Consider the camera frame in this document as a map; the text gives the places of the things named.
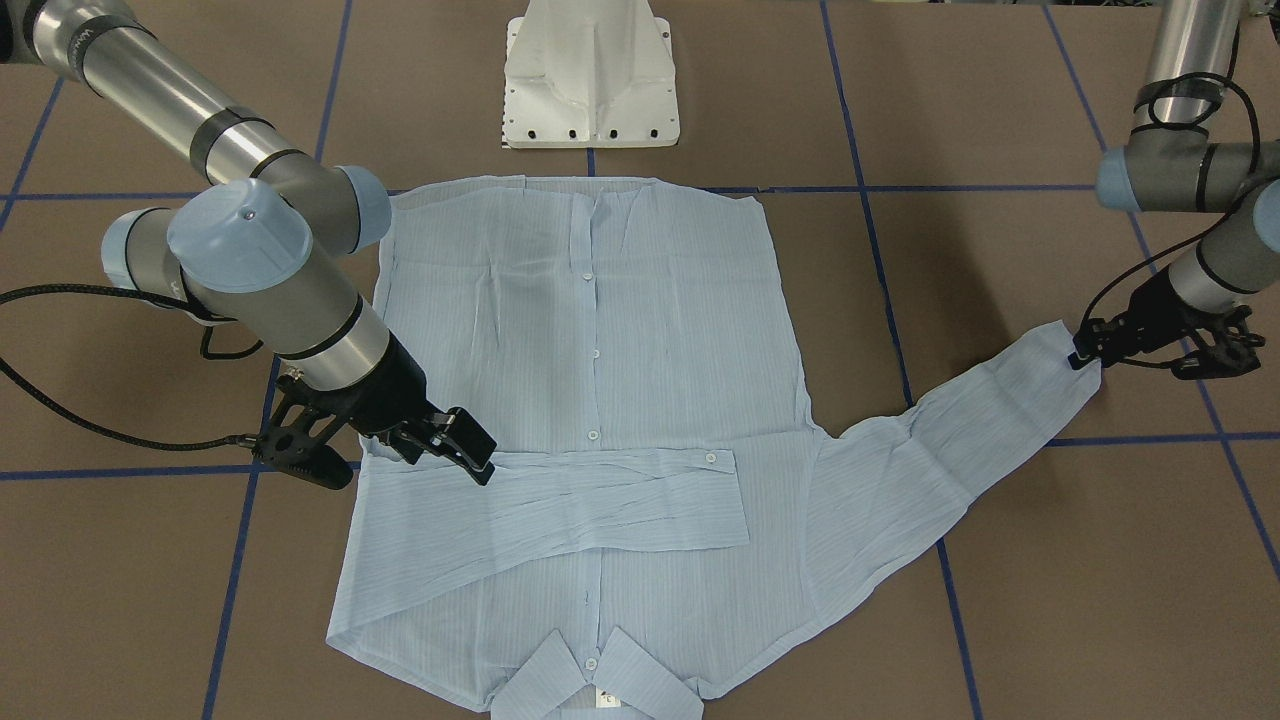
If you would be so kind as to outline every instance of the light blue shirt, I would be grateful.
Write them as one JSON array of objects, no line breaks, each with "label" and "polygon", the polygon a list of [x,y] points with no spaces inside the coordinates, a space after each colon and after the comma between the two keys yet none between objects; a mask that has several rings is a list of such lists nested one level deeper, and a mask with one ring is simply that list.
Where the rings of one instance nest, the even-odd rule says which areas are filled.
[{"label": "light blue shirt", "polygon": [[[394,205],[374,306],[497,471],[366,447],[328,642],[495,720],[699,717],[1098,387],[1055,323],[831,438],[754,200],[515,177]],[[627,707],[599,716],[602,691]]]}]

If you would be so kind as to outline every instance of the light blue joint cap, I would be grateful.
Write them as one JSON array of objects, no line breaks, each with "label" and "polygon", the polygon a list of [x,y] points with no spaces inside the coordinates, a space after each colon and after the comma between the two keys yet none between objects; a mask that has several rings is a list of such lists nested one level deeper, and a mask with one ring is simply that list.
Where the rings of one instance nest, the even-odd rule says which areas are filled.
[{"label": "light blue joint cap", "polygon": [[374,173],[358,165],[338,165],[347,174],[352,190],[356,191],[356,204],[360,206],[360,240],[351,251],[374,245],[387,236],[392,228],[392,200],[387,188]]},{"label": "light blue joint cap", "polygon": [[1253,205],[1253,228],[1262,242],[1274,252],[1280,252],[1280,181],[1274,181]]},{"label": "light blue joint cap", "polygon": [[257,292],[293,277],[311,256],[311,228],[259,179],[214,186],[169,223],[182,269],[218,292]]},{"label": "light blue joint cap", "polygon": [[1112,147],[1102,154],[1094,192],[1098,193],[1098,202],[1103,208],[1129,213],[1142,211],[1142,208],[1138,206],[1138,199],[1133,193],[1133,183],[1129,182],[1129,165],[1124,159],[1124,147]]},{"label": "light blue joint cap", "polygon": [[137,283],[133,282],[133,275],[129,273],[129,231],[133,229],[133,223],[138,222],[138,218],[155,209],[143,208],[142,210],[125,213],[116,218],[111,223],[111,227],[106,228],[106,232],[102,234],[102,272],[106,273],[113,286],[123,287],[124,290],[138,290]]}]

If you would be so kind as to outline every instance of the shirt tag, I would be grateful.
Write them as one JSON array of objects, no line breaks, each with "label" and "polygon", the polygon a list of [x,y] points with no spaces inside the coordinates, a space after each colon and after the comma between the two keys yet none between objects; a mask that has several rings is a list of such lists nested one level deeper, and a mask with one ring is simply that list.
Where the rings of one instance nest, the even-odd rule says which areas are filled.
[{"label": "shirt tag", "polygon": [[595,688],[595,706],[596,707],[622,707],[622,701],[611,696],[609,693]]}]

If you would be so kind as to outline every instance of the shirt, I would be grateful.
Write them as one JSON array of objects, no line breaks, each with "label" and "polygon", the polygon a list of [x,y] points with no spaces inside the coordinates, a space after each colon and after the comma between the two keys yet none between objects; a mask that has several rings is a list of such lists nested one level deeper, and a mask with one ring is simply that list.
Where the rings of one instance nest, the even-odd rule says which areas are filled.
[{"label": "shirt", "polygon": [[366,446],[328,642],[495,720],[695,719],[928,550],[1098,387],[1061,323],[897,418],[810,416],[762,206],[644,179],[394,199],[374,307],[498,442]]}]

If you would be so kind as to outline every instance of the white plastic base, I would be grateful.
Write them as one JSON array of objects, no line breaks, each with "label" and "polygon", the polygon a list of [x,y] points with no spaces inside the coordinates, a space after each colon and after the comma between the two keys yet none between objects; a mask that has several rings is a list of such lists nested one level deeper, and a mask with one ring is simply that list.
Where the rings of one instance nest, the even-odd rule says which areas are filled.
[{"label": "white plastic base", "polygon": [[508,147],[662,147],[680,140],[671,24],[646,0],[531,0],[507,26]]}]

